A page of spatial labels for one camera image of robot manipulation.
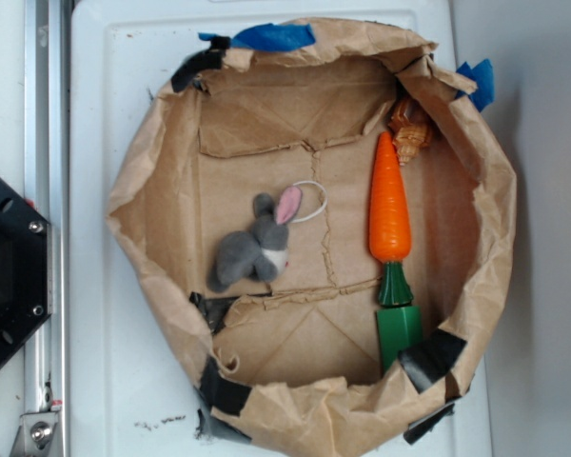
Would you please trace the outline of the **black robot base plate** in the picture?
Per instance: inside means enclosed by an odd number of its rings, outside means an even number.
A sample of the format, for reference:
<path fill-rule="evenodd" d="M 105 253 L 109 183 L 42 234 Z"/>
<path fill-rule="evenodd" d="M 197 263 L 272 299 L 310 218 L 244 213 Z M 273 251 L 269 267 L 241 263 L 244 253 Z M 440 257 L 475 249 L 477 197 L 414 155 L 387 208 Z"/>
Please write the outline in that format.
<path fill-rule="evenodd" d="M 0 369 L 49 318 L 49 228 L 0 177 Z"/>

